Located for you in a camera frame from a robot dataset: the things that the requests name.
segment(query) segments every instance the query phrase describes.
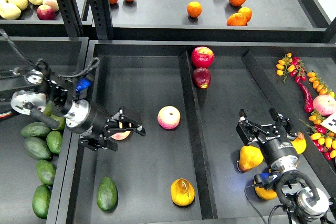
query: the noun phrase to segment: yellow cherry tomato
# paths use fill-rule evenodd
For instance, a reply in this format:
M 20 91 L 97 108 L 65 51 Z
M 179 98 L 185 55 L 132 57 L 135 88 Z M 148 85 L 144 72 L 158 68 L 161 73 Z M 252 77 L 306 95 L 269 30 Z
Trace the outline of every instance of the yellow cherry tomato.
M 336 150 L 331 151 L 331 153 L 330 153 L 330 157 L 331 157 L 331 158 L 336 157 Z
M 320 92 L 323 88 L 324 88 L 324 85 L 320 84 L 320 85 L 317 86 L 316 91 Z
M 315 77 L 316 76 L 316 73 L 314 72 L 309 72 L 307 73 L 308 77 Z
M 328 92 L 327 89 L 321 89 L 319 95 L 326 94 Z
M 315 115 L 311 115 L 310 117 L 308 117 L 309 121 L 315 121 L 317 119 L 317 117 Z
M 277 70 L 277 75 L 278 76 L 282 76 L 284 74 L 284 72 L 282 70 Z
M 320 84 L 318 80 L 314 81 L 313 83 L 313 88 L 317 88 L 317 86 Z
M 320 137 L 317 142 L 320 144 L 320 145 L 323 145 L 325 143 L 325 139 L 324 137 Z
M 320 125 L 322 123 L 322 120 L 321 119 L 316 119 L 315 121 L 314 121 L 314 124 L 316 124 L 316 125 Z
M 277 64 L 277 69 L 283 70 L 285 67 L 281 64 Z
M 294 65 L 290 65 L 287 70 L 288 70 L 288 72 L 292 73 L 294 71 L 294 68 L 295 68 Z
M 317 140 L 317 139 L 321 138 L 321 133 L 316 132 L 316 133 L 312 134 L 312 135 L 310 136 L 310 138 L 311 138 L 312 140 Z
M 309 78 L 309 81 L 310 81 L 310 82 L 314 82 L 314 81 L 316 81 L 316 80 L 317 80 L 317 77 L 310 77 L 310 78 Z
M 328 94 L 331 95 L 331 97 L 335 98 L 335 93 L 333 91 L 329 91 Z

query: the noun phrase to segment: black shelf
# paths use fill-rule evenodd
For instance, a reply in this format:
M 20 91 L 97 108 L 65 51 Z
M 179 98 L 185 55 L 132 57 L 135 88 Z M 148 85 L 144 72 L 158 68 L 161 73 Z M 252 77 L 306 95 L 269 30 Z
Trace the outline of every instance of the black shelf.
M 11 38 L 19 50 L 32 61 L 44 58 L 50 63 L 52 70 L 61 73 L 70 73 L 82 70 L 88 44 L 87 38 Z M 8 43 L 0 37 L 2 65 L 1 70 L 10 70 L 15 66 L 23 67 L 23 61 L 14 54 Z M 9 109 L 8 104 L 0 102 L 1 111 Z M 2 209 L 1 223 L 45 223 L 39 219 L 31 208 L 33 194 L 41 184 L 36 175 L 37 160 L 30 157 L 24 149 L 24 138 L 20 130 L 25 125 L 36 121 L 27 115 L 18 115 L 15 118 L 1 122 L 2 151 L 0 155 L 0 207 Z M 54 156 L 53 163 L 57 164 L 55 182 L 47 221 L 54 222 L 57 217 L 59 198 L 61 195 L 64 172 L 68 158 L 71 132 L 65 130 L 58 156 Z

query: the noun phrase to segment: wire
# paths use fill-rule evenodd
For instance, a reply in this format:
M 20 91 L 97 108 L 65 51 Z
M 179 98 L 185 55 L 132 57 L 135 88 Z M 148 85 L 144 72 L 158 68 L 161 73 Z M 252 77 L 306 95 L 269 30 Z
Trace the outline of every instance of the wire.
M 250 186 L 247 186 L 247 187 L 245 187 L 245 189 L 244 189 L 244 194 L 245 194 L 245 197 L 246 197 L 246 199 L 247 199 L 247 201 L 250 203 L 250 205 L 254 208 L 254 210 L 257 212 L 257 214 L 260 216 L 260 218 L 263 220 L 263 222 L 264 222 L 264 224 L 267 224 L 267 222 L 266 222 L 266 220 L 264 219 L 264 217 L 262 216 L 262 214 L 258 211 L 258 209 L 252 204 L 252 202 L 251 202 L 251 200 L 248 198 L 248 196 L 247 196 L 247 189 L 248 188 L 250 188 L 250 187 L 252 187 L 252 188 L 254 188 L 254 187 L 256 187 L 257 185 L 256 184 L 253 184 L 253 185 L 250 185 Z
M 270 213 L 269 216 L 268 216 L 267 224 L 271 224 L 272 216 L 273 216 L 275 210 L 277 210 L 279 207 L 283 207 L 283 205 L 277 205 L 277 206 L 273 207 L 271 213 Z
M 9 38 L 9 36 L 7 35 L 7 33 L 0 28 L 0 34 L 6 39 L 6 41 L 9 43 L 9 45 L 11 46 L 11 48 L 20 56 L 21 59 L 23 59 L 27 64 L 35 66 L 35 64 L 33 62 L 31 62 L 30 60 L 28 60 L 27 58 L 25 58 L 23 56 L 23 54 L 20 52 L 19 49 L 17 49 L 16 45 L 14 44 L 14 42 L 12 42 L 12 40 Z
M 9 38 L 8 34 L 0 28 L 0 34 L 6 39 L 6 41 L 9 43 L 9 45 L 11 46 L 11 48 L 20 56 L 21 59 L 23 59 L 26 63 L 28 63 L 31 66 L 37 66 L 40 62 L 44 63 L 46 65 L 46 67 L 48 67 L 48 63 L 46 61 L 44 61 L 43 59 L 38 59 L 37 63 L 34 64 L 33 62 L 31 62 L 30 60 L 28 60 L 26 57 L 23 56 L 23 54 L 20 52 L 20 50 L 16 47 L 16 45 L 14 44 L 14 42 Z M 87 75 L 91 70 L 93 70 L 94 68 L 98 67 L 100 63 L 100 59 L 98 57 L 94 57 L 88 64 L 88 66 L 86 67 L 86 69 L 84 69 L 83 71 L 79 72 L 79 73 L 74 73 L 74 74 L 70 74 L 70 75 L 64 75 L 64 74 L 58 74 L 56 73 L 56 75 L 58 75 L 59 77 L 63 77 L 63 78 L 75 78 L 75 77 L 81 77 L 81 76 L 85 76 Z

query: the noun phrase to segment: yellow fruit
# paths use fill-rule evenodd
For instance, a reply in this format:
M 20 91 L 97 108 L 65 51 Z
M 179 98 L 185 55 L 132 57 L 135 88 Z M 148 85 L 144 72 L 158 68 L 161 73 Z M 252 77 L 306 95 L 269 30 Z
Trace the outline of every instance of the yellow fruit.
M 175 204 L 184 207 L 193 202 L 195 198 L 195 189 L 188 180 L 179 178 L 172 183 L 170 194 Z
M 243 146 L 240 149 L 240 157 L 238 167 L 241 172 L 247 172 L 253 167 L 260 165 L 264 157 L 259 148 L 252 145 Z
M 272 189 L 266 190 L 264 188 L 259 188 L 259 187 L 255 187 L 254 189 L 256 191 L 256 194 L 264 200 L 271 200 L 271 199 L 275 199 L 276 197 L 278 197 L 277 193 Z
M 301 154 L 307 148 L 307 142 L 305 136 L 299 132 L 298 137 L 292 142 L 292 145 L 296 149 L 298 154 Z

